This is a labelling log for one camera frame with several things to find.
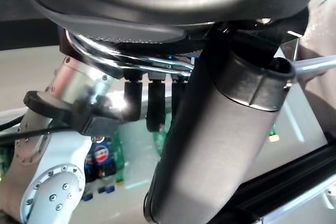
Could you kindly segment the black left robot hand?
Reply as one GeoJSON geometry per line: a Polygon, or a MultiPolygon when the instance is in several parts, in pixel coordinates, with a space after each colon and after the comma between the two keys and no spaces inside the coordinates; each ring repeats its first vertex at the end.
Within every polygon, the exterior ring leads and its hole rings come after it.
{"type": "Polygon", "coordinates": [[[31,0],[47,18],[106,52],[148,56],[207,35],[164,143],[145,216],[207,223],[229,201],[282,107],[295,68],[279,46],[305,32],[310,0],[31,0]]]}

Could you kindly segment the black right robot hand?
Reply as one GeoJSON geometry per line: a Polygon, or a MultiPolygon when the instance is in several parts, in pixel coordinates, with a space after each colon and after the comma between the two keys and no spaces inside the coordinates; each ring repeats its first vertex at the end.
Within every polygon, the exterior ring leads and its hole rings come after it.
{"type": "Polygon", "coordinates": [[[76,52],[70,45],[66,37],[66,30],[62,27],[58,27],[58,38],[59,38],[59,50],[61,53],[83,62],[82,55],[76,52]]]}

